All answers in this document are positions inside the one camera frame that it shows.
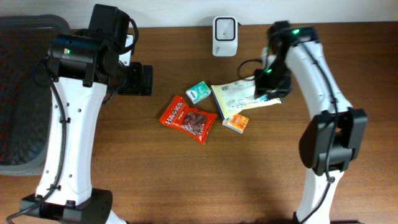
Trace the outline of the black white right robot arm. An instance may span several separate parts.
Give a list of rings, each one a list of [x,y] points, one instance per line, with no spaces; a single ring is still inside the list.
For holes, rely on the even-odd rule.
[[[273,23],[263,69],[254,72],[254,96],[284,98],[296,80],[307,104],[310,123],[298,143],[306,168],[303,197],[292,223],[330,223],[338,182],[359,154],[368,117],[342,94],[328,68],[314,27]]]

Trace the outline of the orange tissue pack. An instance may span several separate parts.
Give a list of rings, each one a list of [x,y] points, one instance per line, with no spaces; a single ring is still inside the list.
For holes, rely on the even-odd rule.
[[[235,114],[232,117],[224,119],[222,125],[242,134],[248,125],[248,122],[249,118],[240,114]]]

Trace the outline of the red Hacks candy bag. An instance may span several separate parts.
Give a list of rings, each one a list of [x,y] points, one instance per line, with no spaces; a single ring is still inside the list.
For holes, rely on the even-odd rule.
[[[192,108],[181,96],[176,95],[159,121],[204,144],[216,118],[217,114]]]

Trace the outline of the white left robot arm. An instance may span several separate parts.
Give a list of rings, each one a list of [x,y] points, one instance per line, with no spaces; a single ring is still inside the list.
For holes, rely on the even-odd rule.
[[[115,6],[96,4],[86,29],[60,34],[42,59],[52,109],[44,171],[21,215],[60,223],[121,223],[109,190],[91,184],[91,157],[101,107],[114,95],[149,96],[153,68],[132,62],[139,32]]]

